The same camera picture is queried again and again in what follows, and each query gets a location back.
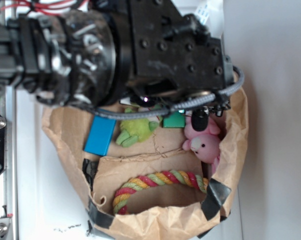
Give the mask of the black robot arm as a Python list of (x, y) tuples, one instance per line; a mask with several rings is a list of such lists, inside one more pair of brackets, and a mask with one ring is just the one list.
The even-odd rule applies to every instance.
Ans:
[(122, 120), (104, 107), (130, 98), (161, 104), (162, 116), (204, 107), (220, 114), (241, 87), (221, 40), (170, 0), (91, 0), (88, 11), (77, 1), (56, 14), (39, 1), (22, 4), (39, 15), (0, 25), (0, 97), (12, 86), (48, 106)]

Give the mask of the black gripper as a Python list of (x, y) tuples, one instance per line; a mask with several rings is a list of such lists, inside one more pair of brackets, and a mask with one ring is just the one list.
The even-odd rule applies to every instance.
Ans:
[(116, 0), (114, 26), (120, 85), (116, 100), (149, 98), (159, 115), (194, 110), (220, 116), (235, 91), (222, 42), (170, 0)]

